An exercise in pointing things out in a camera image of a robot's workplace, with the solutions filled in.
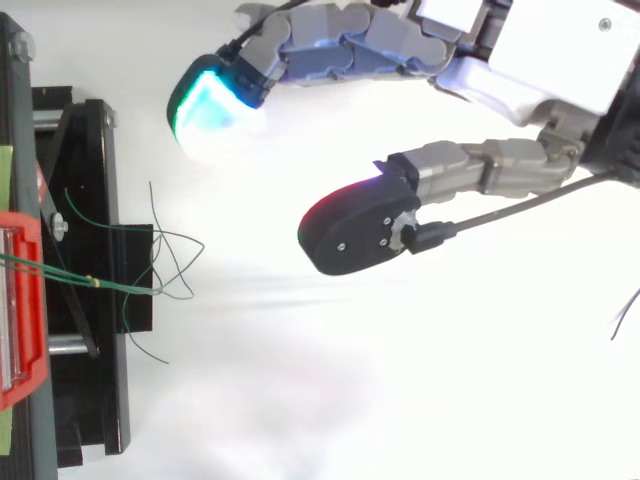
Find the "black cable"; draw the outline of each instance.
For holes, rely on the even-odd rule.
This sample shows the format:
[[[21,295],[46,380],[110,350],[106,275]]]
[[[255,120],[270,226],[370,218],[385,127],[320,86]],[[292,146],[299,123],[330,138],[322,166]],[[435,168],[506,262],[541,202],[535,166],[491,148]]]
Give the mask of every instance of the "black cable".
[[[626,318],[627,313],[629,313],[629,310],[631,310],[631,307],[633,306],[633,304],[636,303],[636,300],[638,299],[638,297],[640,297],[640,289],[638,289],[635,295],[631,297],[631,300],[629,300],[629,302],[622,309],[622,312],[620,312],[620,319],[618,320],[618,325],[616,325],[616,330],[613,332],[613,336],[611,337],[612,342],[616,339],[616,336],[618,335],[618,331],[622,326],[622,322],[624,322],[624,319]]]
[[[256,22],[255,24],[253,24],[246,32],[244,32],[242,35],[240,35],[238,38],[236,38],[235,40],[233,40],[230,44],[229,47],[234,50],[240,50],[242,48],[242,45],[244,45],[244,43],[249,40],[251,37],[253,37],[255,34],[259,33],[260,30],[262,30],[262,27],[264,27],[264,22],[267,20],[267,18],[269,18],[271,15],[273,15],[274,13],[277,12],[283,12],[285,10],[291,10],[292,8],[296,8],[299,7],[300,5],[302,5],[303,3],[307,3],[310,0],[291,0],[290,2],[285,3],[284,5],[281,5],[277,8],[275,8],[274,10],[272,10],[269,14],[265,15],[264,18],[260,19],[258,22]]]
[[[561,187],[552,192],[544,193],[531,200],[518,203],[517,205],[513,205],[511,207],[503,208],[502,210],[497,210],[495,212],[487,213],[485,215],[480,215],[479,217],[456,223],[455,231],[457,233],[460,233],[464,232],[465,230],[481,227],[482,225],[496,222],[498,220],[502,220],[503,218],[507,218],[518,213],[526,212],[527,210],[539,207],[541,205],[544,205],[545,203],[553,202],[554,200],[569,195],[570,193],[577,192],[578,190],[582,190],[583,188],[591,187],[608,180],[613,180],[613,177],[609,174],[594,175],[592,177],[585,178],[583,180],[579,180],[577,182]]]

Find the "bolt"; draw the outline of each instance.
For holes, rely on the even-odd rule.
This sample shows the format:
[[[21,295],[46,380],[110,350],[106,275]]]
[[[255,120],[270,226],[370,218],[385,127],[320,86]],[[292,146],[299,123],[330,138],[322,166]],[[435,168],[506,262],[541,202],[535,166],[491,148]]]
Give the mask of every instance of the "bolt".
[[[69,231],[69,224],[64,221],[61,214],[54,213],[51,217],[51,231],[53,238],[58,242],[61,242],[64,239],[64,234]]]
[[[104,114],[104,123],[108,128],[118,128],[118,114],[115,110],[107,110]]]
[[[36,58],[36,42],[27,32],[18,32],[11,37],[9,52],[22,63],[31,62]]]
[[[608,18],[603,18],[602,20],[600,20],[600,24],[598,25],[600,27],[600,30],[603,32],[608,32],[609,30],[611,30],[612,27],[612,23],[611,20]]]

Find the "red clamp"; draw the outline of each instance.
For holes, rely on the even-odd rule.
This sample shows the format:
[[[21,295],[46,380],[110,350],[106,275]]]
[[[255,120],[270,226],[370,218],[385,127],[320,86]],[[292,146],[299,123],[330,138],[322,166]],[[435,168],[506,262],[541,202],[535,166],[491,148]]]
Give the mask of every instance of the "red clamp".
[[[0,253],[42,263],[40,220],[0,212]],[[0,267],[0,410],[31,395],[47,378],[45,332],[44,279]]]

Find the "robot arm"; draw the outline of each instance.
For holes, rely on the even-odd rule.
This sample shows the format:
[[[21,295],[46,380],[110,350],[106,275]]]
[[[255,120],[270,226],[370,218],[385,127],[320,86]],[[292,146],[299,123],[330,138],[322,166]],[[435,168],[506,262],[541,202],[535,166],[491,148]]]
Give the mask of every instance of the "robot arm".
[[[519,126],[543,125],[537,141],[436,142],[378,162],[379,177],[335,192],[302,220],[300,244],[321,272],[352,273],[407,249],[418,253],[442,244],[460,229],[419,226],[415,213],[458,192],[544,197],[558,192],[581,162],[598,174],[615,171],[628,183],[638,180],[640,6],[415,0],[398,16],[363,3],[343,10],[302,3],[240,8],[251,17],[251,34],[201,57],[183,77],[168,109],[176,135],[194,118],[180,109],[203,72],[213,72],[251,108],[259,108],[277,83],[394,77],[426,79]],[[631,163],[607,158],[627,150]]]

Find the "black bracket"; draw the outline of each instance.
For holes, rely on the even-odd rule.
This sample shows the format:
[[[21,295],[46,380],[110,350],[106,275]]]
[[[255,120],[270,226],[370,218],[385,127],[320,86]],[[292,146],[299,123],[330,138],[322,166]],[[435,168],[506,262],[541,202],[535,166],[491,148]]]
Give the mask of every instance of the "black bracket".
[[[580,165],[594,174],[611,171],[620,181],[640,187],[640,60],[600,120]]]
[[[72,102],[70,87],[34,88],[34,109],[58,118],[36,125],[36,150],[48,192],[42,195],[45,228],[51,233],[54,212],[69,229],[58,241],[45,243],[45,263],[74,273],[122,284],[133,283],[149,266],[151,225],[144,232],[108,230],[79,218],[67,201],[92,221],[119,225],[113,124],[110,107],[101,100]],[[151,287],[149,271],[139,285]],[[93,288],[67,288],[46,282],[50,335],[80,332],[96,355],[51,357],[58,466],[82,464],[84,445],[104,444],[107,455],[122,453],[130,443],[126,370],[124,294]],[[131,330],[152,328],[152,298],[131,296],[127,304]]]
[[[11,210],[38,218],[29,63],[10,45],[24,31],[0,12],[0,145],[13,146]],[[49,480],[56,473],[51,380],[13,408],[11,452],[0,457],[3,480]]]

